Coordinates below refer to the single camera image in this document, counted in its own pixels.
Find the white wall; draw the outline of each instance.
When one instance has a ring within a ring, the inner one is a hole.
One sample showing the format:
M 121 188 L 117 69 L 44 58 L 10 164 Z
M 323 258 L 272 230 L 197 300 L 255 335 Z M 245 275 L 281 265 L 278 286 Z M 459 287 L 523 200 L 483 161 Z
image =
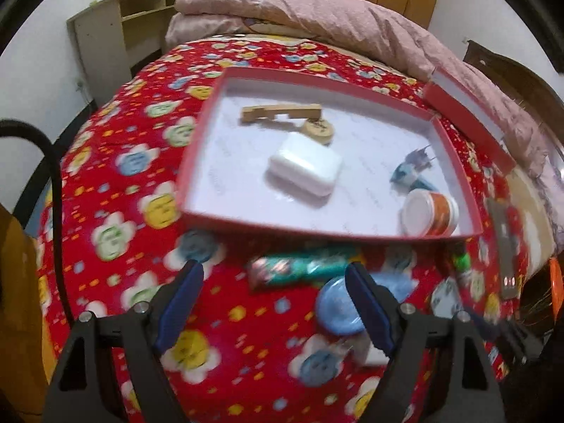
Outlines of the white wall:
M 564 76 L 553 68 L 531 31 L 505 0 L 436 0 L 429 31 L 463 59 L 472 39 L 543 78 L 564 100 Z
M 27 121 L 54 141 L 86 106 L 66 20 L 94 0 L 44 0 L 0 56 L 0 117 Z M 41 152 L 0 140 L 0 202 L 12 210 Z

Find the black cable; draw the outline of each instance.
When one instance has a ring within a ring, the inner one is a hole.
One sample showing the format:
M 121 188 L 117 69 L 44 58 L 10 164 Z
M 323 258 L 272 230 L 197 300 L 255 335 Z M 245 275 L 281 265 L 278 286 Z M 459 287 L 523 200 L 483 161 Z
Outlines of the black cable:
M 41 150 L 47 161 L 51 175 L 51 188 L 53 190 L 53 265 L 55 281 L 67 323 L 72 327 L 74 317 L 70 309 L 63 275 L 63 182 L 55 148 L 47 135 L 37 127 L 14 119 L 0 119 L 0 138 L 2 137 L 22 138 L 30 141 Z

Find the green wrapper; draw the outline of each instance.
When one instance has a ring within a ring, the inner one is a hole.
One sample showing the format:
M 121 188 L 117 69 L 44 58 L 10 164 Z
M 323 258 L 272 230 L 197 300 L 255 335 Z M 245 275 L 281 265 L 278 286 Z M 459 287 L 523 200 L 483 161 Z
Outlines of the green wrapper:
M 249 263 L 249 284 L 286 286 L 299 281 L 330 280 L 343 276 L 360 251 L 352 246 L 321 248 L 287 254 L 271 254 Z

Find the wooden shelf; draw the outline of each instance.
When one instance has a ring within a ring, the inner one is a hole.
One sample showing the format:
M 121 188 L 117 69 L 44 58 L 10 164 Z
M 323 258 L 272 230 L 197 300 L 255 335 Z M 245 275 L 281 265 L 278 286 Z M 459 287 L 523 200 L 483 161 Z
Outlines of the wooden shelf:
M 126 22 L 127 20 L 136 19 L 137 17 L 146 16 L 147 14 L 158 13 L 159 11 L 164 11 L 170 8 L 174 8 L 174 5 L 163 6 L 162 8 L 151 9 L 150 11 L 142 11 L 140 13 L 132 14 L 130 16 L 125 16 L 121 18 L 121 21 Z

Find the red floral bedsheet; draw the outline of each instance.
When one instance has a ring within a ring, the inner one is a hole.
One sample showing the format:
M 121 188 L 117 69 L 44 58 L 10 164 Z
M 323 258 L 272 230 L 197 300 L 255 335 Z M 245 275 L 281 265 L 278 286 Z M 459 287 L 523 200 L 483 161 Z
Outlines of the red floral bedsheet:
M 246 262 L 280 246 L 279 240 L 187 232 L 179 220 L 174 181 L 182 152 L 215 78 L 232 65 L 327 76 L 428 108 L 419 98 L 419 81 L 323 44 L 216 38 L 180 45 L 125 84 L 83 126 L 64 158 L 63 261 L 70 303 L 75 316 L 85 309 L 98 316 L 120 313 L 172 280 L 191 253 L 203 262 L 207 279 L 176 347 L 162 359 L 186 414 L 201 423 L 354 421 L 383 369 L 358 369 L 350 357 L 338 357 L 337 373 L 328 383 L 304 385 L 306 374 L 313 373 L 304 362 L 337 341 L 316 324 L 320 285 L 250 294 Z M 511 314 L 513 306 L 497 297 L 497 251 L 484 199 L 507 199 L 508 187 L 484 154 L 449 121 L 442 119 L 442 124 L 462 160 L 484 225 L 484 234 L 466 243 L 472 270 L 462 297 L 496 320 Z M 47 199 L 39 238 L 39 285 L 43 313 L 60 353 L 68 326 L 55 287 L 51 223 Z M 521 283 L 528 256 L 515 212 L 511 227 Z M 419 284 L 408 300 L 425 311 L 443 279 L 435 267 L 435 251 L 429 245 L 363 247 L 369 269 L 385 263 L 411 271 Z M 131 421 L 142 421 L 123 354 L 115 358 Z M 490 359 L 501 376 L 496 350 Z M 429 378 L 428 360 L 408 419 L 417 417 Z

